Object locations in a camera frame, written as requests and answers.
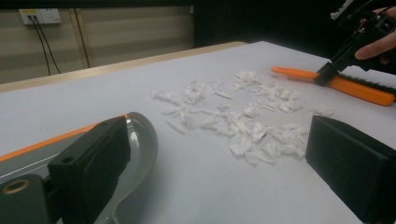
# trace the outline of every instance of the hand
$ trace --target hand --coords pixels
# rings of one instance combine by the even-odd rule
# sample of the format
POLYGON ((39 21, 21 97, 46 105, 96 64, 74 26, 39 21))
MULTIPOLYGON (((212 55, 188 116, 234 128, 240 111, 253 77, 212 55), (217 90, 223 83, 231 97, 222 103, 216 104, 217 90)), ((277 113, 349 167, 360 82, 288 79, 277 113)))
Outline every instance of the hand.
MULTIPOLYGON (((385 14, 391 18, 396 18, 396 7, 392 7, 385 11, 385 14)), ((396 48, 396 32, 384 36, 383 38, 358 49, 355 53, 355 58, 358 60, 365 60, 380 55, 390 49, 396 48)), ((381 63, 389 63, 389 59, 381 55, 381 63)))

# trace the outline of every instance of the orange handle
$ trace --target orange handle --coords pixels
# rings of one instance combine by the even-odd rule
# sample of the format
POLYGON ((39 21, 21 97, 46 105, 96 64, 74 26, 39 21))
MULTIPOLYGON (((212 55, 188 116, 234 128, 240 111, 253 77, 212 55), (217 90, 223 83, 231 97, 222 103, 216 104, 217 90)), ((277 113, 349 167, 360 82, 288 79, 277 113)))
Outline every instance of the orange handle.
MULTIPOLYGON (((271 70, 275 73, 283 74, 288 77, 314 79, 318 76, 318 73, 294 68, 272 67, 271 70)), ((391 93, 379 91, 374 88, 364 86, 341 77, 333 78, 328 83, 328 86, 335 90, 341 91, 343 93, 355 96, 357 98, 377 105, 391 105, 395 100, 395 96, 391 93)))

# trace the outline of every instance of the black cable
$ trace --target black cable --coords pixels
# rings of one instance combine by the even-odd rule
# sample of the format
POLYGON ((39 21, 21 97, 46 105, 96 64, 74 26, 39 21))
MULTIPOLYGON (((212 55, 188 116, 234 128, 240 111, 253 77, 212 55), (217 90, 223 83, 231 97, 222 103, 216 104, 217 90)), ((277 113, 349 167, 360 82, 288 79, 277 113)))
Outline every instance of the black cable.
POLYGON ((61 71, 59 70, 58 64, 56 64, 55 59, 53 59, 52 50, 50 49, 50 44, 49 44, 49 42, 47 41, 47 38, 46 38, 46 36, 44 35, 43 30, 41 29, 40 23, 38 22, 37 17, 34 17, 34 18, 35 18, 35 21, 37 22, 38 29, 40 30, 41 34, 42 34, 43 37, 44 37, 44 40, 45 40, 46 43, 47 43, 47 47, 49 48, 49 55, 50 55, 50 57, 51 57, 51 59, 52 59, 52 61, 53 61, 53 64, 55 64, 55 67, 56 67, 56 69, 58 70, 58 73, 61 74, 61 71))
MULTIPOLYGON (((31 16, 28 16, 29 20, 32 21, 32 24, 35 26, 35 21, 32 19, 31 16)), ((49 76, 50 76, 50 64, 49 64, 49 60, 47 58, 47 53, 46 53, 46 49, 44 47, 44 43, 43 43, 43 39, 41 38, 40 33, 38 32, 37 26, 35 26, 35 31, 37 32, 38 38, 40 38, 40 42, 41 42, 41 46, 43 47, 43 51, 44 51, 44 57, 46 57, 46 63, 47 63, 47 68, 49 70, 49 76)))
POLYGON ((366 3, 364 3, 363 5, 361 5, 360 7, 358 7, 357 9, 354 10, 353 13, 349 14, 347 16, 347 18, 350 20, 352 19, 352 17, 355 17, 356 15, 358 15, 359 13, 361 13, 361 11, 363 11, 364 9, 366 9, 370 4, 372 4, 373 2, 375 2, 376 0, 369 0, 366 3))

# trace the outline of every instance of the black device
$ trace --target black device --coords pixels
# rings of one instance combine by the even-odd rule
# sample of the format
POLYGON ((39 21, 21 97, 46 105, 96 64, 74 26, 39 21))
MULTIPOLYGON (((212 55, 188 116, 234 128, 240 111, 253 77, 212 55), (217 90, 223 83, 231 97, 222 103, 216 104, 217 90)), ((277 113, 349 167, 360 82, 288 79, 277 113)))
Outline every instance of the black device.
POLYGON ((363 222, 396 220, 396 150, 336 119, 314 116, 305 158, 363 222))
MULTIPOLYGON (((371 44, 376 40, 389 35, 396 29, 396 20, 388 17, 385 12, 391 7, 385 8, 379 13, 374 13, 368 6, 374 2, 370 0, 360 7, 353 7, 353 0, 346 0, 342 7, 332 13, 332 19, 338 21, 340 27, 354 31, 331 61, 318 70, 318 76, 314 79, 320 86, 327 85, 335 76, 340 75, 348 66, 357 65, 364 71, 375 68, 379 63, 379 57, 367 60, 357 60, 355 52, 361 47, 371 44)), ((392 63, 396 63, 396 49, 385 53, 392 63)))
POLYGON ((125 117, 95 125, 52 159, 47 177, 21 175, 0 185, 1 223, 93 223, 130 158, 125 117))

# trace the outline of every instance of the white table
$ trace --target white table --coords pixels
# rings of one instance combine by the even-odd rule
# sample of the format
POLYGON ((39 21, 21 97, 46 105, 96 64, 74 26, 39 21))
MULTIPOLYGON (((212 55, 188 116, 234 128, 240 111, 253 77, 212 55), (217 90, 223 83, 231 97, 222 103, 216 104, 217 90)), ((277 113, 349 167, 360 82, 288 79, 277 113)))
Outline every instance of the white table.
MULTIPOLYGON (((326 105, 335 111, 334 119, 396 148, 395 106, 373 105, 270 71, 271 66, 317 71, 328 60, 265 42, 235 45, 170 61, 125 66, 100 76, 65 78, 43 82, 45 85, 37 82, 32 87, 24 86, 26 83, 21 88, 3 86, 0 155, 135 111, 153 123, 159 138, 159 156, 138 223, 361 223, 306 161, 282 157, 275 165, 252 167, 233 157, 226 137, 199 128, 181 134, 165 122, 177 120, 161 115, 172 105, 152 99, 153 91, 181 94, 194 80, 224 82, 219 87, 230 93, 232 100, 206 93, 199 106, 216 108, 226 102, 230 110, 240 111, 257 96, 233 91, 235 74, 257 71, 262 80, 300 92, 304 103, 304 108, 294 113, 261 110, 260 122, 270 126, 299 122, 309 127, 312 108, 326 105)), ((364 73, 357 67, 345 73, 396 84, 392 75, 364 73)))

